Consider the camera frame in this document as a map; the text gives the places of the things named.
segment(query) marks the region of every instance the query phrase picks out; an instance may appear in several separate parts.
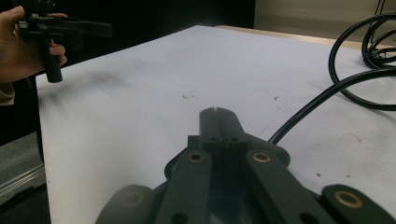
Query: screw hole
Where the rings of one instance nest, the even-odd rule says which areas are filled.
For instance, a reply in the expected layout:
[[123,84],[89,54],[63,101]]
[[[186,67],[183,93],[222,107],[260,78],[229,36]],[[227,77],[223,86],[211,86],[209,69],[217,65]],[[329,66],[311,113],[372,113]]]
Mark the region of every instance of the screw hole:
[[268,162],[271,160],[271,157],[265,153],[256,153],[253,155],[253,159],[258,162]]
[[183,213],[176,213],[172,216],[172,224],[186,224],[189,222],[189,217]]
[[319,224],[319,221],[316,217],[312,216],[311,214],[302,213],[300,215],[300,220],[304,224]]

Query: finger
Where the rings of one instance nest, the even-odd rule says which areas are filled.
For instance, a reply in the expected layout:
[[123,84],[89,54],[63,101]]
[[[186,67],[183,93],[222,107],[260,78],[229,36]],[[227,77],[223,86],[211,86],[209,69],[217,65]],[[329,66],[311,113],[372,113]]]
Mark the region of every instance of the finger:
[[13,32],[15,24],[24,15],[23,7],[14,7],[9,11],[0,13],[0,38],[12,39],[15,38]]

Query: table surface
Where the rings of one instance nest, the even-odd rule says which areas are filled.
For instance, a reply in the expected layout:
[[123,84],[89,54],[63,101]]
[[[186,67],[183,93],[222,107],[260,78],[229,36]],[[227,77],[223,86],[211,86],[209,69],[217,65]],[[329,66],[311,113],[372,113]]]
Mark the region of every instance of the table surface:
[[[118,189],[160,185],[163,168],[199,134],[199,113],[232,110],[246,133],[267,140],[332,85],[331,45],[219,27],[190,29],[37,78],[52,223],[93,223]],[[368,70],[341,48],[340,77]],[[394,79],[362,83],[360,97],[391,103]],[[308,189],[345,184],[396,217],[396,116],[337,94],[279,145]]]

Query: human hand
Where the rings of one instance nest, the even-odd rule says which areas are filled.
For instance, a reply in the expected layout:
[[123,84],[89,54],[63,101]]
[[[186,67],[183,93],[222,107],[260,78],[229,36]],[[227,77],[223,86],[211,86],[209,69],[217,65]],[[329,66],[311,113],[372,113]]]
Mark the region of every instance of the human hand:
[[[26,44],[19,37],[16,23],[23,15],[23,7],[14,7],[0,13],[0,83],[29,77],[44,68],[39,45],[36,42]],[[66,63],[64,46],[52,42],[49,44],[49,50],[50,54],[58,55],[60,65]]]

